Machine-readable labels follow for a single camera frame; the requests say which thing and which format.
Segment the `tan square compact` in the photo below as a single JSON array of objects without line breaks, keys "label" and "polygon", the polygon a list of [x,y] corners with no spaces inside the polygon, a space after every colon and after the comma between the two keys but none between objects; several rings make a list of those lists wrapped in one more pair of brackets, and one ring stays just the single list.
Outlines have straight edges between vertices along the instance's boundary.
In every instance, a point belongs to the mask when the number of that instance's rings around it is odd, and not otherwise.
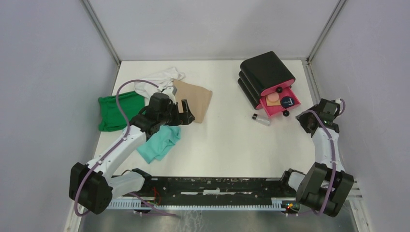
[{"label": "tan square compact", "polygon": [[280,99],[277,102],[269,102],[266,99],[266,105],[267,106],[279,106],[280,105]]}]

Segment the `black pink drawer organizer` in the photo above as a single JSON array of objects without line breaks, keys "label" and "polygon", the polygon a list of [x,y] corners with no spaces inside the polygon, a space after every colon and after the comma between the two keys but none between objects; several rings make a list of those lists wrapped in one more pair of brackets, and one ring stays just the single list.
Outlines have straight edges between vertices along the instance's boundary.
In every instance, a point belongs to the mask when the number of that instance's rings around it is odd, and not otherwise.
[{"label": "black pink drawer organizer", "polygon": [[[292,91],[295,77],[286,65],[273,52],[244,60],[240,64],[239,79],[237,80],[248,101],[256,110],[263,109],[268,118],[283,114],[287,117],[290,111],[300,105],[300,101]],[[279,99],[289,96],[295,101],[295,105],[284,109],[279,106],[267,106],[266,96],[278,93]]]}]

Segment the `blue round jar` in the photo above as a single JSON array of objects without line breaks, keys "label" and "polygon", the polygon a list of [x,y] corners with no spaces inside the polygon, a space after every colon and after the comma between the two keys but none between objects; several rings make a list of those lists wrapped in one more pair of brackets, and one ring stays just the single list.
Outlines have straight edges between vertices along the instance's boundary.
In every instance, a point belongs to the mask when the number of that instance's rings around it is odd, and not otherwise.
[{"label": "blue round jar", "polygon": [[281,106],[282,106],[284,109],[287,109],[287,108],[289,108],[289,107],[294,106],[294,105],[295,105],[295,101],[294,101],[294,99],[293,99],[292,97],[286,96],[286,97],[283,97],[283,98],[281,99],[280,104],[281,104]]}]

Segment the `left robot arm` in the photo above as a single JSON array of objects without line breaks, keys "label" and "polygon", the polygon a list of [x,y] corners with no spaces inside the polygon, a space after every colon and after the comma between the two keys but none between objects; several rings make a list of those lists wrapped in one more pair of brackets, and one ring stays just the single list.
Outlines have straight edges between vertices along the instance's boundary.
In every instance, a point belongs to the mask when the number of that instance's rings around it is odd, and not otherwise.
[{"label": "left robot arm", "polygon": [[100,214],[117,197],[138,193],[145,197],[151,193],[152,183],[137,171],[113,176],[118,167],[145,144],[161,126],[189,125],[195,116],[187,99],[178,103],[165,93],[154,93],[145,106],[132,119],[126,119],[121,136],[102,154],[86,164],[76,163],[70,172],[69,197],[74,201],[74,212],[82,217],[87,213]]}]

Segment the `clear bottle black cap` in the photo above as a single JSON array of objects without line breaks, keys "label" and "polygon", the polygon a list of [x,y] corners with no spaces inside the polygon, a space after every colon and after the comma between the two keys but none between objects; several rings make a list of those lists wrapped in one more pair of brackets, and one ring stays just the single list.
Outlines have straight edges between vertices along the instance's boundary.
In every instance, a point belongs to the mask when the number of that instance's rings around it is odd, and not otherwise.
[{"label": "clear bottle black cap", "polygon": [[260,124],[263,124],[265,126],[269,126],[271,121],[269,118],[259,115],[259,114],[253,114],[252,119]]}]

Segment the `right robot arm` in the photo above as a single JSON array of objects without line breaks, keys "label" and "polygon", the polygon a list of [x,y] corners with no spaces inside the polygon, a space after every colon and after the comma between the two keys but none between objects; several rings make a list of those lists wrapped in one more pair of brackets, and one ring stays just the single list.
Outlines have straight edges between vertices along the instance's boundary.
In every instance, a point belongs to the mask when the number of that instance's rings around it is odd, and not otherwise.
[{"label": "right robot arm", "polygon": [[340,129],[334,122],[345,110],[342,98],[321,99],[295,117],[314,142],[315,162],[306,174],[294,169],[285,171],[279,191],[285,197],[296,194],[296,202],[318,216],[337,216],[353,187],[354,177],[346,173],[341,162]]}]

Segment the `pink round sponge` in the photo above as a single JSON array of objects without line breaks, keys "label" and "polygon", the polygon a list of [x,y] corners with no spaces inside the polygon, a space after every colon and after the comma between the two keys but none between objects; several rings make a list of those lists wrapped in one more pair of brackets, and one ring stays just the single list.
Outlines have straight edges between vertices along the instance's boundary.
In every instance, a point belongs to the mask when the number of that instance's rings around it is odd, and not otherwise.
[{"label": "pink round sponge", "polygon": [[279,100],[279,94],[274,92],[266,96],[267,101],[277,102]]}]

